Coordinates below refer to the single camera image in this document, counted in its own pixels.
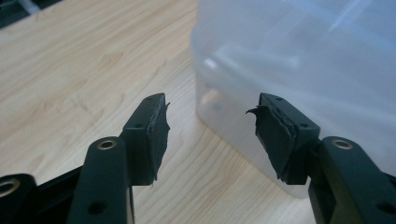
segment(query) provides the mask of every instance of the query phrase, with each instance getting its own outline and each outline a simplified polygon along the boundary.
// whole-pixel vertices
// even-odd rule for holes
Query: dark object in background
[[[358,144],[341,137],[320,141],[318,125],[274,95],[262,93],[248,112],[257,117],[256,135],[277,177],[289,185],[311,177],[317,223],[396,223],[396,178],[382,173]]]
[[[32,0],[40,9],[50,7],[62,0]],[[18,0],[0,0],[0,29],[30,16]]]
[[[134,223],[132,186],[157,179],[169,126],[163,93],[142,101],[120,137],[93,142],[84,164],[37,186],[30,175],[0,178],[0,223]]]

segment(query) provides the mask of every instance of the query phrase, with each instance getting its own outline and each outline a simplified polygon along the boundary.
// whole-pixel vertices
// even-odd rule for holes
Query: tabletop
[[[189,49],[196,0],[64,0],[0,31],[0,176],[42,184],[118,135],[138,104],[171,102],[168,148],[137,223],[315,223],[195,114]]]

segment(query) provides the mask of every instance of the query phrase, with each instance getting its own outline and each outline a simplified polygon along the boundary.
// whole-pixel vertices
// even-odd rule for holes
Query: translucent plastic box
[[[245,112],[281,96],[396,175],[396,1],[200,0],[191,34],[199,117],[282,185]]]

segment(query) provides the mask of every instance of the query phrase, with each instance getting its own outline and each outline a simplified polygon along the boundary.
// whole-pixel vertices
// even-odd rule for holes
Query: light wood surface
[[[194,112],[195,0],[64,0],[0,31],[0,176],[38,184],[80,166],[146,96],[165,92],[159,180],[135,187],[137,223],[315,223]]]

